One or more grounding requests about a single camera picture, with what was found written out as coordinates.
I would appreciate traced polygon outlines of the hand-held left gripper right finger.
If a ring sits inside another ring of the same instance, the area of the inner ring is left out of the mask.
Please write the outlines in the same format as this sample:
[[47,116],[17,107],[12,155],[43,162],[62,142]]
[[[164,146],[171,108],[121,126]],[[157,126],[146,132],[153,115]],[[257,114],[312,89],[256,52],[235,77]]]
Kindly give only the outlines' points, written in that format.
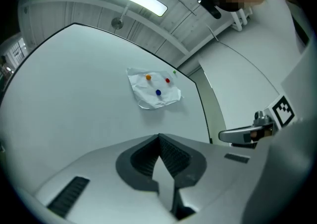
[[159,199],[178,219],[198,213],[240,176],[252,149],[160,134]]

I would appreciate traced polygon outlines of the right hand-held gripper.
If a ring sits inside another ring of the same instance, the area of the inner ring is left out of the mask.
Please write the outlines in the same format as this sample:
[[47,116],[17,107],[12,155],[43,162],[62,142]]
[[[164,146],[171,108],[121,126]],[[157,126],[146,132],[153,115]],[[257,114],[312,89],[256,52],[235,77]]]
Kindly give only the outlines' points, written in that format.
[[274,135],[294,121],[296,114],[287,96],[280,95],[264,110],[255,112],[251,125],[220,131],[218,138],[234,147],[255,148],[261,138]]

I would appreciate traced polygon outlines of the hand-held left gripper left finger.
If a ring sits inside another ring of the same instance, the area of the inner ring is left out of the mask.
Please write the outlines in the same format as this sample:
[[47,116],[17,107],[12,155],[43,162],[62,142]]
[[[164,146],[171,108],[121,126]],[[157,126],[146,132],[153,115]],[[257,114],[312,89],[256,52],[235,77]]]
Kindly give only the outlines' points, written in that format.
[[159,152],[157,135],[91,151],[53,175],[36,199],[67,224],[173,224],[153,180]]

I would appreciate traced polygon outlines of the white paper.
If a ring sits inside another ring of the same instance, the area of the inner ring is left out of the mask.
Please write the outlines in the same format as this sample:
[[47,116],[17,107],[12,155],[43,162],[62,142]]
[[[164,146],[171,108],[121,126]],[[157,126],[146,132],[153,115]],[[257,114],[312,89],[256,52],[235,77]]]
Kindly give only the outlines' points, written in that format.
[[181,90],[176,86],[167,71],[150,71],[145,69],[127,68],[126,74],[138,106],[145,110],[154,110],[174,104],[181,100]]

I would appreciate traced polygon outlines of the person's white printed t-shirt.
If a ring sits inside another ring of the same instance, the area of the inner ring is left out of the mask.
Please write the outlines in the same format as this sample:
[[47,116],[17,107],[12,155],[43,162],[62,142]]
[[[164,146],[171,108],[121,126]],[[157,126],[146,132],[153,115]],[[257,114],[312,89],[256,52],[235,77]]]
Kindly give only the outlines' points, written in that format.
[[309,199],[317,194],[317,35],[303,9],[286,4],[309,38],[281,84],[298,119],[273,136],[243,224],[291,224],[314,213]]

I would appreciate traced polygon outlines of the white ceiling pipes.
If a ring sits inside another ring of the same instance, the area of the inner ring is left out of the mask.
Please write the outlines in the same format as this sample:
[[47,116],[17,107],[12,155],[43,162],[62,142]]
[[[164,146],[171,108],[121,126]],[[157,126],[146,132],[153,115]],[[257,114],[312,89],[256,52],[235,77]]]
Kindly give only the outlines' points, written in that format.
[[242,31],[243,26],[248,24],[247,18],[252,14],[253,11],[251,7],[239,9],[237,12],[231,12],[234,23],[232,23],[230,27],[238,32]]

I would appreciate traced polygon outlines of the window with blinds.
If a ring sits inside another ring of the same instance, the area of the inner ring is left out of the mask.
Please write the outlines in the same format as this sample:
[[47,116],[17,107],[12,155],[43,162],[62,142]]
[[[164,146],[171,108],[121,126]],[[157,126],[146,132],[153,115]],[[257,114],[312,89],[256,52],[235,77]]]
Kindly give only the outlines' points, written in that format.
[[11,44],[7,50],[7,57],[14,68],[17,68],[28,55],[28,49],[23,38]]

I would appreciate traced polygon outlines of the round grey ceiling fixture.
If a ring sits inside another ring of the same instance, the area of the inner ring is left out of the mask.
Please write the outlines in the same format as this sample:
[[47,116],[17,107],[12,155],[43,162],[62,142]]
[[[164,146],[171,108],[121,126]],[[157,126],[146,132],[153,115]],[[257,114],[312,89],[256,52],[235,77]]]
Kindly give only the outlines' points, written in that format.
[[119,30],[123,27],[124,22],[123,19],[121,17],[116,17],[111,21],[111,26],[113,29],[115,30]]

